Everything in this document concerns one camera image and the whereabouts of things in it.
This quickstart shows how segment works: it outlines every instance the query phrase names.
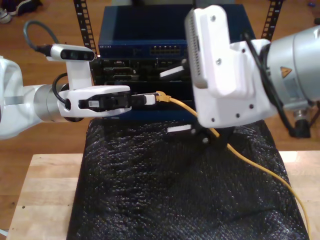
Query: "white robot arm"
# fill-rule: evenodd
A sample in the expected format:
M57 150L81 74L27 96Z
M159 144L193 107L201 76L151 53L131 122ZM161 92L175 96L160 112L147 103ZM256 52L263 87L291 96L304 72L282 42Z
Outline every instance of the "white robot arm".
M20 67L0 58L0 140L18 135L41 122L77 122L79 118L110 117L131 110L129 86L92 86L89 62L93 51L83 46L53 44L46 53L49 61L66 62L67 73L53 85L23 86ZM57 85L61 77L67 85ZM155 104L149 97L142 105Z
M206 128L240 126L277 112L292 137L310 137L306 109L320 100L320 27L270 43L230 44L226 12L212 5L185 19L193 95ZM295 127L285 110L294 111Z

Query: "black bag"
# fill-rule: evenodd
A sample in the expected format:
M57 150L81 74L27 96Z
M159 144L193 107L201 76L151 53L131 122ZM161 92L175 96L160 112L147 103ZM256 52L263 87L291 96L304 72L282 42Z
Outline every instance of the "black bag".
M169 136L178 122L91 121L67 240L307 240L294 196L227 149ZM263 121L229 143L288 181Z

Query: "black cable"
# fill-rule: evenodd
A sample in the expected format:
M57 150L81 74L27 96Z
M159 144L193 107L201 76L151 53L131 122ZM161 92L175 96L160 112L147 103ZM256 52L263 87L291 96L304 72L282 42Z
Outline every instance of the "black cable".
M53 39L54 43L55 44L59 44L59 41L56 37L56 35L52 32L52 30L45 24L43 24L42 22L40 21L37 21L37 20L29 20L27 21L24 26L23 26L23 35L24 35L24 38L26 40L26 43L29 45L30 48L32 48L33 50L37 51L38 52L38 49L39 47L34 45L32 43L32 41L30 40L29 38L29 34L28 34L28 28L30 27L30 25L38 25L40 27L42 27L44 30L46 30L48 32L48 34L51 36L51 38Z
M318 101L316 103L317 107L318 107L318 111L316 111L315 115L313 116L313 118L311 119L309 126L311 128L311 126L316 122L316 120L319 118L320 116L320 102Z
M295 137L296 131L291 126L291 124L285 114L285 111L283 109L283 103L281 102L281 100L275 90L273 83L269 80L267 71L266 71L263 63L261 62L260 57L259 57L254 45L251 42L251 37L249 36L249 34L247 32L244 32L243 38L244 38L246 44L248 45L248 48L252 54L252 57L255 61L256 66L259 69L261 81L262 81L266 95L268 96L270 102L276 107L278 114L279 114L284 126L288 129L289 135L291 137Z
M57 91L57 83L58 83L58 81L60 80L60 79L62 79L63 77L66 77L66 76L68 76L68 74L65 72L65 73L62 73L62 74L60 74L54 81L53 81L53 83L52 83L52 91L53 91L53 94L56 96L56 98L60 101L60 102L62 102L64 105L66 105L66 100L65 99L63 99L60 95L59 95L59 93L58 93L58 91Z

